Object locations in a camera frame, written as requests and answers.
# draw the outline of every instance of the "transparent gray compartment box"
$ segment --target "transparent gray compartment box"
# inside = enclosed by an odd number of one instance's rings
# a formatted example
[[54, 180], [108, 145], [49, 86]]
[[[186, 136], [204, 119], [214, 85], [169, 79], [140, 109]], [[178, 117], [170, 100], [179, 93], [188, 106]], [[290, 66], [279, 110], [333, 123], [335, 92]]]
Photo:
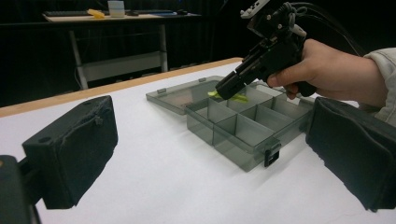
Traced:
[[240, 91], [247, 102], [209, 97], [223, 77], [206, 77], [147, 93], [147, 99], [180, 115], [187, 128], [248, 172], [264, 161], [270, 165], [279, 150], [306, 130], [314, 100], [254, 82]]

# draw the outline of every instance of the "white cup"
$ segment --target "white cup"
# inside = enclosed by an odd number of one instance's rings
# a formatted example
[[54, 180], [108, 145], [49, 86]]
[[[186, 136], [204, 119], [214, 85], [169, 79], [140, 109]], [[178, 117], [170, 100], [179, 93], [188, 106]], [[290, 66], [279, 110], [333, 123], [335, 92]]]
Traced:
[[124, 17], [125, 7], [123, 1], [107, 1], [108, 11], [110, 12], [110, 17]]

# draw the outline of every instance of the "table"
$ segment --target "table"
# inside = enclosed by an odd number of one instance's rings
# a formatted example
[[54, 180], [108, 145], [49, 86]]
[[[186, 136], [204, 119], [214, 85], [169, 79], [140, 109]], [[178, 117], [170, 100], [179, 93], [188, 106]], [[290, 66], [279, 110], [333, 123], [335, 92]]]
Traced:
[[246, 173], [188, 131], [186, 117], [146, 93], [201, 77], [226, 76], [240, 58], [141, 77], [0, 108], [0, 154], [24, 157], [21, 143], [77, 104], [113, 98], [119, 143], [76, 207], [47, 210], [46, 223], [392, 223], [394, 210], [364, 210], [301, 134], [271, 166]]
[[[163, 16], [157, 15], [139, 15], [139, 16], [125, 16], [123, 18], [112, 18], [105, 16], [104, 19], [95, 19], [93, 16], [80, 16], [80, 17], [47, 17], [44, 15], [47, 21], [51, 22], [76, 22], [76, 21], [90, 21], [90, 22], [102, 22], [102, 21], [130, 21], [130, 20], [152, 20], [163, 18]], [[198, 16], [195, 14], [188, 14], [185, 17]], [[166, 50], [166, 29], [163, 23], [158, 25], [160, 35], [160, 48], [158, 51], [149, 52], [145, 54], [138, 54], [128, 57], [122, 57], [117, 59], [110, 59], [94, 63], [82, 63], [78, 50], [78, 43], [75, 36], [74, 30], [69, 31], [70, 40], [72, 43], [73, 53], [76, 61], [78, 78], [81, 88], [83, 90], [88, 89], [88, 82], [94, 81], [106, 77], [114, 77], [136, 71], [142, 71], [150, 68], [161, 67], [162, 72], [168, 71], [167, 61], [167, 50]]]

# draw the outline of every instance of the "white table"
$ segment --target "white table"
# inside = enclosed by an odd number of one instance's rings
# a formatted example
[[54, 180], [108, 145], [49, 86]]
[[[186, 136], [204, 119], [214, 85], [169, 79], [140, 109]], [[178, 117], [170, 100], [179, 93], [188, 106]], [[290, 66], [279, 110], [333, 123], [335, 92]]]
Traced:
[[[21, 143], [27, 138], [89, 98], [112, 96], [120, 139], [113, 157], [76, 207], [47, 210], [40, 201], [36, 206], [42, 222], [395, 222], [394, 210], [364, 210], [306, 144], [304, 134], [282, 147], [280, 158], [271, 166], [259, 165], [246, 173], [191, 133], [186, 117], [146, 100], [147, 92], [200, 77], [226, 76], [240, 62], [220, 64], [224, 65], [178, 71], [189, 72], [182, 76], [164, 73], [142, 85], [127, 81], [114, 84], [116, 89], [90, 89], [0, 108], [0, 117], [4, 116], [0, 118], [0, 154], [20, 161], [24, 157]], [[48, 101], [56, 100], [58, 103], [47, 106]], [[21, 113], [26, 108], [33, 110]]]

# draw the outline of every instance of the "white sleeve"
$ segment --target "white sleeve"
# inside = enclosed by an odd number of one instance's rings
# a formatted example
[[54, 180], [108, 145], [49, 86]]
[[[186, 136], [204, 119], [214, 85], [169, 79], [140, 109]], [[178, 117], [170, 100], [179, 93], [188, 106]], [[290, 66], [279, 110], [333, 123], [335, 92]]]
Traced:
[[396, 48], [375, 50], [364, 57], [376, 62], [388, 89], [386, 105], [375, 117], [396, 127]]

